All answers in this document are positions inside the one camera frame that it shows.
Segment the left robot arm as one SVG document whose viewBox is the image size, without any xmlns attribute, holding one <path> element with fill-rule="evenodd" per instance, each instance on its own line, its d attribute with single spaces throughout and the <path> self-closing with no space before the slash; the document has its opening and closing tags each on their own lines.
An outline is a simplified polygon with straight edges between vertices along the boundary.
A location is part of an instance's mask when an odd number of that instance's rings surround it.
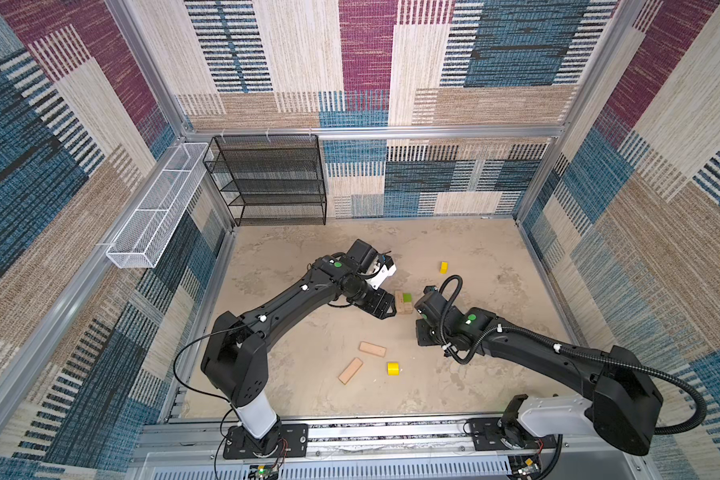
<svg viewBox="0 0 720 480">
<path fill-rule="evenodd" d="M 271 348 L 298 322 L 340 297 L 377 319 L 395 316 L 395 297 L 382 288 L 395 272 L 390 254 L 357 239 L 347 252 L 316 259 L 299 280 L 258 308 L 217 317 L 201 370 L 241 423 L 224 435 L 240 457 L 269 457 L 285 444 L 281 419 L 265 393 Z"/>
</svg>

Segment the flat wood plank block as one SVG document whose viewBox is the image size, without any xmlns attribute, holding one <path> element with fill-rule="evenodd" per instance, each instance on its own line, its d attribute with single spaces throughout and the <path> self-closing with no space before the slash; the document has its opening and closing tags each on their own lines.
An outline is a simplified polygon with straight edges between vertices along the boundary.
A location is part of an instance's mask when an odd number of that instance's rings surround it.
<svg viewBox="0 0 720 480">
<path fill-rule="evenodd" d="M 380 358 L 385 358 L 385 357 L 386 357 L 386 354 L 387 354 L 387 348 L 386 348 L 386 347 L 383 347 L 383 346 L 380 346 L 380 345 L 376 345 L 376 344 L 372 344 L 372 343 L 365 342 L 365 341 L 361 341 L 361 342 L 360 342 L 360 344 L 359 344 L 359 346 L 358 346 L 358 350 L 359 350 L 360 352 L 363 352 L 363 353 L 366 353 L 366 354 L 369 354 L 369 355 L 373 355 L 373 356 L 376 356 L 376 357 L 380 357 Z"/>
</svg>

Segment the natural wood rectangular block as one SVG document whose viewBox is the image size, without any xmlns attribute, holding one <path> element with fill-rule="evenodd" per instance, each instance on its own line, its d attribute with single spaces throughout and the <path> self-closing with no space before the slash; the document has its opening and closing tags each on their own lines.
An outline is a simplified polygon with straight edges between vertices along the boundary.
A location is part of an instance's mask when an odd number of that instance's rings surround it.
<svg viewBox="0 0 720 480">
<path fill-rule="evenodd" d="M 412 314 L 414 311 L 413 305 L 410 302 L 396 302 L 396 312 L 400 315 Z"/>
</svg>

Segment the yellow cylinder block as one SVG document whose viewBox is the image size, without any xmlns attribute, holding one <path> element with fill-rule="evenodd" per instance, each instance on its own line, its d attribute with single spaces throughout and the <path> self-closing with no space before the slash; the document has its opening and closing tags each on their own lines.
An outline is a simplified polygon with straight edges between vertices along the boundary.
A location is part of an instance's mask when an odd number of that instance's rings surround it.
<svg viewBox="0 0 720 480">
<path fill-rule="evenodd" d="M 400 375 L 400 365 L 396 362 L 389 362 L 387 364 L 387 373 L 389 376 L 399 376 Z"/>
</svg>

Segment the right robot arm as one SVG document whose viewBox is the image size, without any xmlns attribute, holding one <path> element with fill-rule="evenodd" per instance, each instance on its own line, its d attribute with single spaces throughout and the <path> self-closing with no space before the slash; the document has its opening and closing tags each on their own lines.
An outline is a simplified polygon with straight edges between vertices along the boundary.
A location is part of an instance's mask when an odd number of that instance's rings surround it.
<svg viewBox="0 0 720 480">
<path fill-rule="evenodd" d="M 663 399 L 630 350 L 575 346 L 484 309 L 461 312 L 434 288 L 426 289 L 414 307 L 421 316 L 416 323 L 420 345 L 464 351 L 465 362 L 476 355 L 510 361 L 574 391 L 557 399 L 515 396 L 498 423 L 507 446 L 526 447 L 550 435 L 598 435 L 622 452 L 648 454 Z"/>
</svg>

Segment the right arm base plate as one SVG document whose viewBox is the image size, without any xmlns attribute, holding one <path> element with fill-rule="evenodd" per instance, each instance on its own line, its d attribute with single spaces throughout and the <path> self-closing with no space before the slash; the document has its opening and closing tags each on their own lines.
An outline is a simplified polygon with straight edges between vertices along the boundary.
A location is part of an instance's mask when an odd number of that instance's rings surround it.
<svg viewBox="0 0 720 480">
<path fill-rule="evenodd" d="M 476 451 L 554 450 L 555 435 L 534 437 L 516 420 L 504 422 L 501 417 L 477 417 L 466 421 L 463 431 L 472 439 Z"/>
</svg>

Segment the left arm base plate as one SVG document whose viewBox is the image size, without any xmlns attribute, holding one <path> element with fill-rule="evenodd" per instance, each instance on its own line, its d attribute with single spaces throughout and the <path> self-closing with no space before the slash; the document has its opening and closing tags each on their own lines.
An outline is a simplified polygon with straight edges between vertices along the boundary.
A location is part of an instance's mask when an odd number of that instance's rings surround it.
<svg viewBox="0 0 720 480">
<path fill-rule="evenodd" d="M 306 456 L 309 426 L 304 423 L 275 426 L 261 439 L 256 439 L 243 426 L 226 431 L 222 457 L 225 460 L 254 458 L 302 458 Z"/>
</svg>

